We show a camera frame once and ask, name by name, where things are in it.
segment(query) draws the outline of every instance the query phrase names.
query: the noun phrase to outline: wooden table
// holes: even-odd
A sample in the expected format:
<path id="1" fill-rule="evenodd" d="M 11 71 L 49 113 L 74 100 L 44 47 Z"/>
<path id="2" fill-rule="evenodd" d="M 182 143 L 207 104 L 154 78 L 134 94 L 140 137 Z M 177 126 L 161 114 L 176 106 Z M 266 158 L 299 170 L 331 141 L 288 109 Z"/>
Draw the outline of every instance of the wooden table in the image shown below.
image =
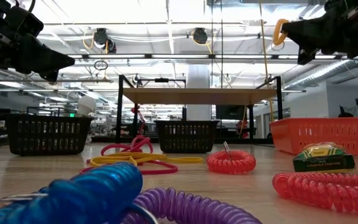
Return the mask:
<path id="1" fill-rule="evenodd" d="M 124 96 L 140 104 L 253 105 L 277 94 L 272 89 L 125 88 Z"/>
<path id="2" fill-rule="evenodd" d="M 76 156 L 50 157 L 19 157 L 12 155 L 8 147 L 0 147 L 0 197 L 36 191 L 53 179 L 68 179 L 86 166 L 85 160 L 98 156 L 105 145 L 92 144 Z M 154 146 L 157 153 L 160 152 L 158 145 Z M 221 145 L 214 147 L 214 151 L 220 149 Z M 176 174 L 145 176 L 144 189 L 174 187 L 217 199 L 247 210 L 262 223 L 358 223 L 358 215 L 323 210 L 277 195 L 272 187 L 272 177 L 293 170 L 292 155 L 263 146 L 231 145 L 231 149 L 254 154 L 257 159 L 255 171 L 247 175 L 224 175 L 210 173 L 206 164 L 182 164 Z"/>

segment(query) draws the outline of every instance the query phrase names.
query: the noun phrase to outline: black plastic basket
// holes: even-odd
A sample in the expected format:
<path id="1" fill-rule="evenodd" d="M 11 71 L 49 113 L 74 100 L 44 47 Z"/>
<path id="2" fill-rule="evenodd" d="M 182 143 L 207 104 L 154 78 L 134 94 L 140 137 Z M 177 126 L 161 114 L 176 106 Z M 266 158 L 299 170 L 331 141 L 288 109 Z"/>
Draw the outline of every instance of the black plastic basket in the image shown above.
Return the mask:
<path id="1" fill-rule="evenodd" d="M 206 153 L 214 145 L 219 121 L 155 121 L 163 152 Z"/>
<path id="2" fill-rule="evenodd" d="M 81 153 L 91 121 L 92 118 L 8 114 L 11 153 L 21 156 Z"/>

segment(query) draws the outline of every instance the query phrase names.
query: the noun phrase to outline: red plastic basket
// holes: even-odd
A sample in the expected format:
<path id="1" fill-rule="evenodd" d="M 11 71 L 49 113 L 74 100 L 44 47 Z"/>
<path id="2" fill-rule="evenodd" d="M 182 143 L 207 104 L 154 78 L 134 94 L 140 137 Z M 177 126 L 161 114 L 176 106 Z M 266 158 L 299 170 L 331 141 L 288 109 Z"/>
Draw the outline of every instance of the red plastic basket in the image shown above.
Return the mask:
<path id="1" fill-rule="evenodd" d="M 299 154 L 311 143 L 335 142 L 358 155 L 358 118 L 287 118 L 270 123 L 276 149 Z"/>

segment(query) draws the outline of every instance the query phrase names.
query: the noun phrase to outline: basket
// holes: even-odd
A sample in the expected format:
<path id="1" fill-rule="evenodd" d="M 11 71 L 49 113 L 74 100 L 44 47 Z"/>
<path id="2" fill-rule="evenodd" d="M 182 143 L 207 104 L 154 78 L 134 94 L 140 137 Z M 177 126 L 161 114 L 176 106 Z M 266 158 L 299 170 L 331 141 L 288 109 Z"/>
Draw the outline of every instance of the basket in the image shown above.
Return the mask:
<path id="1" fill-rule="evenodd" d="M 92 118 L 7 114 L 11 153 L 21 156 L 78 154 Z"/>
<path id="2" fill-rule="evenodd" d="M 214 145 L 219 121 L 155 121 L 163 152 L 206 153 Z"/>
<path id="3" fill-rule="evenodd" d="M 276 149 L 299 154 L 311 143 L 335 142 L 358 155 L 358 118 L 287 118 L 270 123 Z"/>

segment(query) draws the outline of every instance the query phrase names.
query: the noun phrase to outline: white pillar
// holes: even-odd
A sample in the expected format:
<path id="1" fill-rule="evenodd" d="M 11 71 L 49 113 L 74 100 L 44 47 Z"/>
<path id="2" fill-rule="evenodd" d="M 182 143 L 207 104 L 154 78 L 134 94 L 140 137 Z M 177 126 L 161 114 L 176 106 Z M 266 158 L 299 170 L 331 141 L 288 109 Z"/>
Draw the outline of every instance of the white pillar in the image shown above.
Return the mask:
<path id="1" fill-rule="evenodd" d="M 210 88 L 211 77 L 207 65 L 190 65 L 186 78 L 187 88 Z M 210 121 L 211 105 L 187 105 L 187 120 Z"/>

